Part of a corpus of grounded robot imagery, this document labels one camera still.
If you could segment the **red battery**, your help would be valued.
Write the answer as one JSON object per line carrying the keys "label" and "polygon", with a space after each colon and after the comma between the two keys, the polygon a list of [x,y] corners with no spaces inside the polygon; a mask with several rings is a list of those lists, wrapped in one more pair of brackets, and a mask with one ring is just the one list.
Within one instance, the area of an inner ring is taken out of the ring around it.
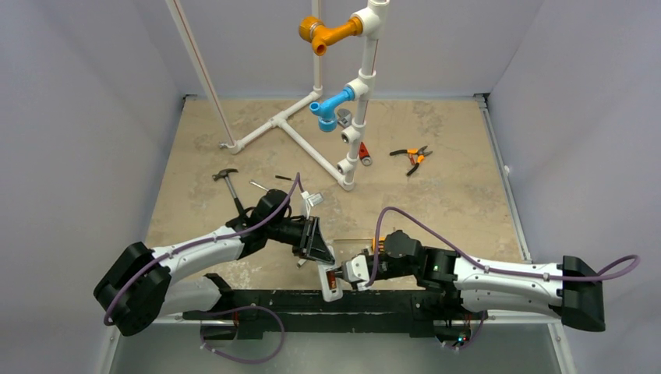
{"label": "red battery", "polygon": [[333,273],[328,273],[327,274],[327,281],[328,281],[329,288],[331,290],[335,290],[337,288],[336,277]]}

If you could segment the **white remote control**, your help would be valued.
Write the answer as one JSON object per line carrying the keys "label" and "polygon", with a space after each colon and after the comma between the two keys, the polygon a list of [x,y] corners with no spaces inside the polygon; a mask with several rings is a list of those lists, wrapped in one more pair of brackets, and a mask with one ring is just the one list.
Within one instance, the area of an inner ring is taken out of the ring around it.
{"label": "white remote control", "polygon": [[326,263],[317,264],[318,274],[320,278],[321,294],[325,302],[334,302],[342,298],[343,290],[338,284],[335,270],[336,266],[331,266]]}

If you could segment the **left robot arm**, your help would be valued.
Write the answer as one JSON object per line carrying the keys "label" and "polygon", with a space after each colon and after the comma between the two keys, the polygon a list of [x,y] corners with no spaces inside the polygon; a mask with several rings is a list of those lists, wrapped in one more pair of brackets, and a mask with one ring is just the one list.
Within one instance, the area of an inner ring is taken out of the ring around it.
{"label": "left robot arm", "polygon": [[333,267],[336,259],[323,238],[320,220],[310,213],[323,197],[303,192],[302,201],[303,213],[292,216],[288,194],[271,189],[255,207],[209,234],[153,249],[143,242],[129,245],[93,291],[106,312],[105,323],[132,336],[161,315],[205,311],[215,319],[226,317],[232,297],[220,277],[205,276],[197,282],[185,278],[250,256],[270,240],[291,245],[300,259]]}

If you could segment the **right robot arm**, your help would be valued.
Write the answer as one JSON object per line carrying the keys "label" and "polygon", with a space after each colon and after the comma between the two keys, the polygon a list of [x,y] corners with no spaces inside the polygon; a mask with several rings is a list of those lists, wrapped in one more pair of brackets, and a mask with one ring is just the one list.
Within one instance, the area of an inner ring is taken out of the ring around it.
{"label": "right robot arm", "polygon": [[603,283],[575,256],[546,264],[485,260],[425,246],[398,230],[377,255],[362,252],[333,271],[357,291],[368,288],[372,274],[379,281],[412,276],[419,287],[440,293],[437,305],[449,317],[495,309],[557,317],[575,330],[606,329]]}

